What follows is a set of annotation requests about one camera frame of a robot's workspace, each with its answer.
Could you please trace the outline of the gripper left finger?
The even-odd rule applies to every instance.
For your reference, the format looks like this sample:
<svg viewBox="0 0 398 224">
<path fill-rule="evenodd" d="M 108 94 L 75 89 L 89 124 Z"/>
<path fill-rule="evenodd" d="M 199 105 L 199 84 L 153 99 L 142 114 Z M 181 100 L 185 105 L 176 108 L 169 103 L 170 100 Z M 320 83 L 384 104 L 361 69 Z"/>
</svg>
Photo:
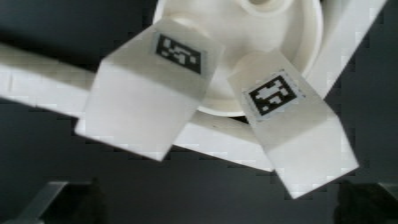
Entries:
<svg viewBox="0 0 398 224">
<path fill-rule="evenodd" d="M 108 224 L 98 180 L 50 181 L 11 224 Z"/>
</svg>

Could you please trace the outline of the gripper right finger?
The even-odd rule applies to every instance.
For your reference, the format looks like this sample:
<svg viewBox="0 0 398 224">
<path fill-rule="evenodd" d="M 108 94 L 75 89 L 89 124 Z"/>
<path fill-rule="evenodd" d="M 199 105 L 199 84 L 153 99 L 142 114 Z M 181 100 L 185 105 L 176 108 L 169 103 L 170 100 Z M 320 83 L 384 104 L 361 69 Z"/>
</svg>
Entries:
<svg viewBox="0 0 398 224">
<path fill-rule="evenodd" d="M 334 224 L 398 224 L 398 183 L 339 183 Z"/>
</svg>

